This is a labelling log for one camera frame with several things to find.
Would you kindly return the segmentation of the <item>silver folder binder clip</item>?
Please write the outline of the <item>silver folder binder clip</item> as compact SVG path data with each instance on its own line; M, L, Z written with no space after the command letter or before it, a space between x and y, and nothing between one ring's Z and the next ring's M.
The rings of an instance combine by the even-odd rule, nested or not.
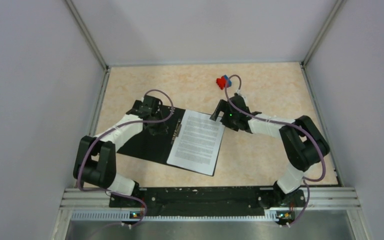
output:
M171 145L174 144L176 138L180 135L181 128L182 128L182 120L178 119L177 123L176 123L176 126L174 128L174 132L173 132L172 138L171 138Z

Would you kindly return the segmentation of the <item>teal and black file folder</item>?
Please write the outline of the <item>teal and black file folder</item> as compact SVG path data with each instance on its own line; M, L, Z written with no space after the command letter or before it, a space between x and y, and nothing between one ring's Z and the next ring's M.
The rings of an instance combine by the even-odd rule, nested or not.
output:
M182 117L187 109L175 108L173 115L165 121L168 133L163 135L151 135L147 130L132 137L123 145L118 153L154 163L169 166L167 159L172 149L171 140L178 119Z

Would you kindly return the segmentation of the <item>white printed paper stack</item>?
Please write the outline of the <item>white printed paper stack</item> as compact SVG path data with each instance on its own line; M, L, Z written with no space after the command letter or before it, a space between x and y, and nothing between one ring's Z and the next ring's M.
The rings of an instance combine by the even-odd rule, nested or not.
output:
M166 164L206 176L213 176L218 161L225 126L221 117L186 110L180 122Z

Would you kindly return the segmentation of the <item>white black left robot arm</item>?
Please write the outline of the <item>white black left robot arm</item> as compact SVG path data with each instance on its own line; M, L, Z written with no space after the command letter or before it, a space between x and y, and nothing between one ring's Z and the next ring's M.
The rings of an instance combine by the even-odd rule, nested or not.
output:
M136 100L115 125L95 136L84 136L79 143L73 176L81 191L110 191L121 196L129 207L140 202L140 193L135 190L137 182L117 172L117 152L132 137L144 130L153 135L165 134L165 122L174 114L174 105L163 115L163 103L159 98L145 95ZM84 184L93 187L86 189Z

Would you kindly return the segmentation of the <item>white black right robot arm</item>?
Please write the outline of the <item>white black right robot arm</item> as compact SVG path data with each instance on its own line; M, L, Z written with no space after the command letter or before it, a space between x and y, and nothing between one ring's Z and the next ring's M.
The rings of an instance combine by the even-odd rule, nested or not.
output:
M273 200L279 206L287 206L293 200L293 192L301 186L305 172L311 166L318 163L322 165L322 173L317 181L326 175L324 157L330 153L330 146L307 115L286 119L259 111L251 112L245 98L235 94L219 101L210 120L220 121L236 132L245 131L281 139L289 164L284 175L273 185Z

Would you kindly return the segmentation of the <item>red and blue toy block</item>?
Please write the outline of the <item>red and blue toy block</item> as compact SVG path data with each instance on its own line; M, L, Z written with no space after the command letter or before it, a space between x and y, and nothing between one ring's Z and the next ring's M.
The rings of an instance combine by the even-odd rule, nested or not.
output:
M224 90L226 87L230 88L232 86L232 81L229 79L227 75L223 75L215 80L217 86Z

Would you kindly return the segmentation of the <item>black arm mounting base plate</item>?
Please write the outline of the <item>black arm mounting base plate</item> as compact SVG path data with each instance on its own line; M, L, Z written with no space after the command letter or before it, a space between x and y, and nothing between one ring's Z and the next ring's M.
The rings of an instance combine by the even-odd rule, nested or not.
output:
M303 207L304 192L280 197L272 187L148 187L133 192L134 199L110 195L111 208L141 208L150 217L247 217L263 216L269 209Z

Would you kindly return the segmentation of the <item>aluminium front frame rail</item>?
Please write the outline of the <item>aluminium front frame rail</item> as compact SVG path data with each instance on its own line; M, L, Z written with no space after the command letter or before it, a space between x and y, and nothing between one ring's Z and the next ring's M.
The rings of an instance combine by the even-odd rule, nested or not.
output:
M356 240L369 240L361 203L352 187L301 187L283 197L272 187L148 187L135 199L110 192L64 191L52 239L63 240L70 221L145 222L273 222L277 227L310 211L345 211Z

